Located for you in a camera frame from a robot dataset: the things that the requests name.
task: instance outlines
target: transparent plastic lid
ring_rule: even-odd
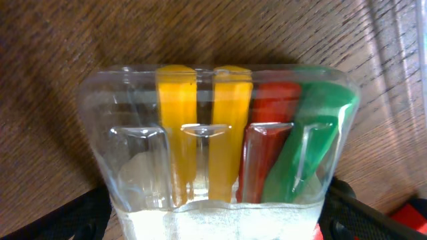
[[[79,90],[126,213],[322,202],[358,104],[344,73],[306,65],[113,67]]]

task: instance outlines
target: wooden table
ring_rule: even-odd
[[[427,193],[415,1],[6,0],[0,20],[0,236],[101,183],[75,90],[116,64],[336,67],[362,93],[338,177],[384,213]]]

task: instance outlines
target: plastic container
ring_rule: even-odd
[[[309,239],[359,94],[325,67],[142,65],[78,100],[127,239]]]

